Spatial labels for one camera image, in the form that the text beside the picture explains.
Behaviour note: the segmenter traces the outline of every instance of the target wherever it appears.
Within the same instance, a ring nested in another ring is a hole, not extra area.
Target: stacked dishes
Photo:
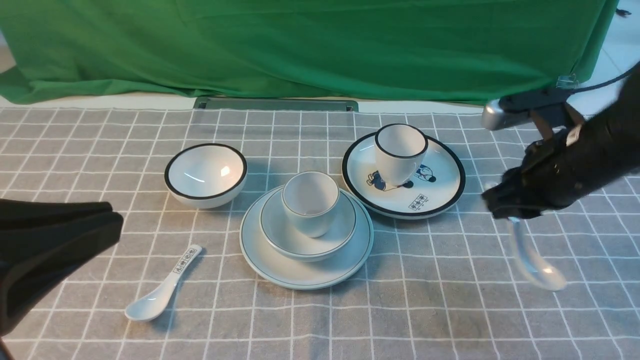
[[[240,246],[265,279],[290,289],[321,289],[362,267],[373,247],[373,224],[330,176],[302,172],[249,208]]]

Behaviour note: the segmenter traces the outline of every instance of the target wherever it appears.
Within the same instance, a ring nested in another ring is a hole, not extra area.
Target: white saucer
[[[453,206],[465,189],[465,169],[460,159],[443,143],[429,141],[422,165],[400,187],[388,188],[376,170],[375,133],[353,143],[342,160],[345,184],[369,209],[400,219],[423,219]]]
[[[264,194],[244,214],[240,225],[240,248],[249,266],[263,278],[294,290],[327,288],[355,274],[365,263],[373,247],[373,223],[360,202],[341,190],[356,208],[356,229],[353,236],[332,257],[304,263],[278,253],[260,230],[260,210],[269,196],[278,190],[276,188]]]
[[[282,202],[282,188],[277,190],[260,211],[260,225],[276,251],[293,260],[320,261],[347,244],[356,228],[356,209],[347,195],[340,193],[337,215],[329,231],[318,238],[310,238],[288,221]]]

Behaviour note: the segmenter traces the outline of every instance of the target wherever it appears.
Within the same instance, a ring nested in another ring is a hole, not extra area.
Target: green backdrop
[[[5,0],[31,103],[132,91],[483,101],[590,77],[617,0]]]

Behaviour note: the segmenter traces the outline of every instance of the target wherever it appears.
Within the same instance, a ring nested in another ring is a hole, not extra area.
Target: plate with cartoon print
[[[375,133],[349,147],[342,159],[345,184],[369,209],[400,219],[423,219],[453,206],[465,189],[465,169],[460,159],[442,142],[429,141],[420,168],[402,186],[387,186],[376,169]]]

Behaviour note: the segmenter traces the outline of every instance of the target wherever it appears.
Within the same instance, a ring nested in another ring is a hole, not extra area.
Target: small white cup
[[[327,174],[306,171],[294,176],[282,190],[285,214],[299,232],[317,238],[329,231],[340,197],[338,184]]]
[[[411,125],[383,126],[375,136],[376,167],[385,183],[401,186],[420,167],[429,142]]]

